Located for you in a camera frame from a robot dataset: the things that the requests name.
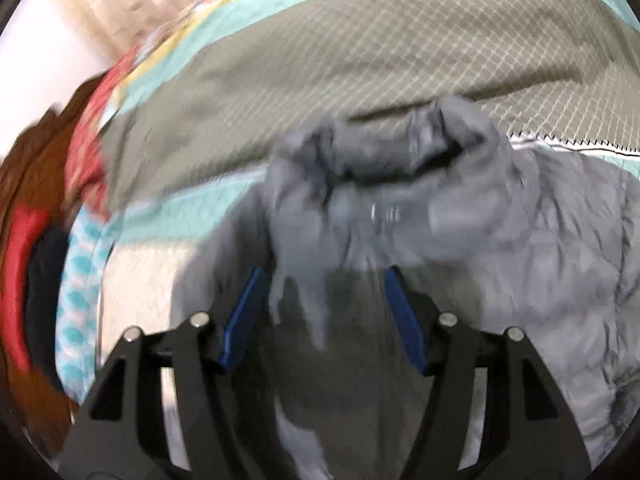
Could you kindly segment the grey puffer jacket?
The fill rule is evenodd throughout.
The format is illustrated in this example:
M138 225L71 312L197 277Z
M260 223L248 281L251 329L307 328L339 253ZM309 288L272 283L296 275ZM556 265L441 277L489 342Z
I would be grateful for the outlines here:
M639 182L577 153L514 148L446 96L390 133L320 122L283 138L265 179L175 281L171 319L230 311L222 292L272 275L266 316L222 389L256 479L395 479L431 384L383 292L398 266L439 309L529 336L590 460L639 406Z

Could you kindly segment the red floral blanket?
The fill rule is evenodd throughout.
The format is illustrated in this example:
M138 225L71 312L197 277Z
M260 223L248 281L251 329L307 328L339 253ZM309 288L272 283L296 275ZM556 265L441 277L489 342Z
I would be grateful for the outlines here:
M73 216L81 206L87 206L101 219L110 216L100 122L114 90L130 72L135 56L134 50L129 51L102 77L70 138L64 172L64 209L68 216Z

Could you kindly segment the dark garment by headboard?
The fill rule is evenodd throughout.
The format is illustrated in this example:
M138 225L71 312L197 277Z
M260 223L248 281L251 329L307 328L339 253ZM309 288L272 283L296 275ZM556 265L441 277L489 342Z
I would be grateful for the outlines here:
M46 229L29 257L25 285L24 330L32 365L52 388L63 393L55 366L55 322L68 235L59 226Z

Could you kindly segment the carved wooden headboard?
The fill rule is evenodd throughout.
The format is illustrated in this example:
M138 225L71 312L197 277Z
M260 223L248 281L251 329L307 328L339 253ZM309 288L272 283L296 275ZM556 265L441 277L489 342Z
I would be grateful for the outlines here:
M49 460L62 451L74 402L53 385L27 347L25 302L53 325L53 307L29 295L30 260L67 216L65 165L78 122L104 76L85 81L64 110L47 110L24 130L1 163L1 423Z

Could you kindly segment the red cushion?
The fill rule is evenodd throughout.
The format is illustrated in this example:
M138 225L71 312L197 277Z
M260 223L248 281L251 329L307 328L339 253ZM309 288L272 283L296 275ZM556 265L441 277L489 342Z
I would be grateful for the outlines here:
M1 339L17 369L28 373L32 360L24 330L25 286L30 256L50 224L45 210L17 205L11 214L9 239L1 272Z

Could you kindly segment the striped quilted bedspread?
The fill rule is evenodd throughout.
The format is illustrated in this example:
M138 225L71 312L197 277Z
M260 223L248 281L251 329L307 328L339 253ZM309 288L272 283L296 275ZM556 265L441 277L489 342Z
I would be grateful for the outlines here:
M106 106L107 222L115 240L167 207L188 222L188 197L216 186L200 246L286 136L328 120L387 134L446 96L473 103L517 150L635 153L638 18L625 0L213 6L137 60Z

